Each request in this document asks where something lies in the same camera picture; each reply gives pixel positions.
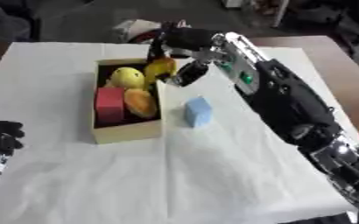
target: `toy fruit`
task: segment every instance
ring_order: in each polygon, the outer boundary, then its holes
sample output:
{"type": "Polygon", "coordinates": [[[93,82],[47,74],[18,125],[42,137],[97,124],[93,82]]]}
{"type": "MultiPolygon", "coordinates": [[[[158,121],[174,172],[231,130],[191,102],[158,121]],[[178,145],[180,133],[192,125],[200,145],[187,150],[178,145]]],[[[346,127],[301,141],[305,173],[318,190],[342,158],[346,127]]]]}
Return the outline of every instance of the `toy fruit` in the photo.
{"type": "Polygon", "coordinates": [[[107,80],[105,87],[143,88],[144,75],[133,67],[120,67],[107,80]]]}
{"type": "Polygon", "coordinates": [[[126,107],[134,115],[152,118],[157,114],[157,104],[148,91],[137,88],[128,89],[125,91],[124,100],[126,107]]]}
{"type": "Polygon", "coordinates": [[[156,81],[156,79],[167,79],[175,75],[176,72],[175,60],[172,58],[156,59],[149,64],[145,70],[145,87],[148,87],[156,81]]]}

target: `blue cube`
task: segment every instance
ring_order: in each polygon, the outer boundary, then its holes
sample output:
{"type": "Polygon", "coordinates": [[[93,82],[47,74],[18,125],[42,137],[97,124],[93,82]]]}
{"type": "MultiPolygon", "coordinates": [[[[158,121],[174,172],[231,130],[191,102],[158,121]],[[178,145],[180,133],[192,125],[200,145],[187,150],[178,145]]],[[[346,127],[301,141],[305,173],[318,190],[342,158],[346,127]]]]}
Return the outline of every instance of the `blue cube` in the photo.
{"type": "Polygon", "coordinates": [[[212,117],[212,108],[203,97],[197,97],[185,104],[185,119],[192,127],[199,127],[209,123],[212,117]]]}

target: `cardboard box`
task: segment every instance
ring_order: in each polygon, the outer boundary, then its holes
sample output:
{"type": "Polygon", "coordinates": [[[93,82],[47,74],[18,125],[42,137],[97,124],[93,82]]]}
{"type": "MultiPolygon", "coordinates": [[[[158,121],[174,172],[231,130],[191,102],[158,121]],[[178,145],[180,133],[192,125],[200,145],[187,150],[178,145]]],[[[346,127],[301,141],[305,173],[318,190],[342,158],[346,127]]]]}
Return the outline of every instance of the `cardboard box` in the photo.
{"type": "MultiPolygon", "coordinates": [[[[143,72],[146,66],[145,59],[106,59],[97,61],[95,72],[95,98],[97,88],[103,87],[110,75],[119,67],[134,67],[143,72]]],[[[95,98],[92,105],[91,127],[98,144],[110,144],[121,141],[130,141],[160,137],[162,135],[162,103],[165,84],[158,81],[154,85],[152,95],[157,100],[158,113],[149,120],[125,112],[125,120],[117,124],[99,123],[95,111],[95,98]]]]}

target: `red cube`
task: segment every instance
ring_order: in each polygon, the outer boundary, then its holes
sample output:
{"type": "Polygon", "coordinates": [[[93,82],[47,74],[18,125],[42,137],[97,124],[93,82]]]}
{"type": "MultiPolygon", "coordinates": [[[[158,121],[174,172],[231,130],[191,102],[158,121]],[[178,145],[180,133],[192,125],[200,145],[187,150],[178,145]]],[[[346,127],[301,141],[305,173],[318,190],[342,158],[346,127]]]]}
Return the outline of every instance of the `red cube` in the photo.
{"type": "Polygon", "coordinates": [[[95,109],[101,123],[118,123],[123,120],[122,87],[100,87],[96,93],[95,109]]]}

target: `white tablecloth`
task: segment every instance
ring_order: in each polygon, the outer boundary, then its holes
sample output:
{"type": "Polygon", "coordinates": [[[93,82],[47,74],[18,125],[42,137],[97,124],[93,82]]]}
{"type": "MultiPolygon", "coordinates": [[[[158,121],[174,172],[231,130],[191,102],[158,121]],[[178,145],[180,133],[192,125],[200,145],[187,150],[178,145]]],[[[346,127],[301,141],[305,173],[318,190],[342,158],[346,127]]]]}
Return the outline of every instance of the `white tablecloth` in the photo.
{"type": "MultiPolygon", "coordinates": [[[[164,136],[95,145],[95,61],[143,58],[145,45],[13,44],[0,62],[0,120],[25,125],[25,148],[0,178],[0,224],[274,223],[348,204],[283,143],[216,67],[165,88],[164,136]],[[211,123],[191,129],[182,105],[202,95],[211,123]]],[[[300,49],[265,49],[298,73],[357,141],[359,134],[300,49]]]]}

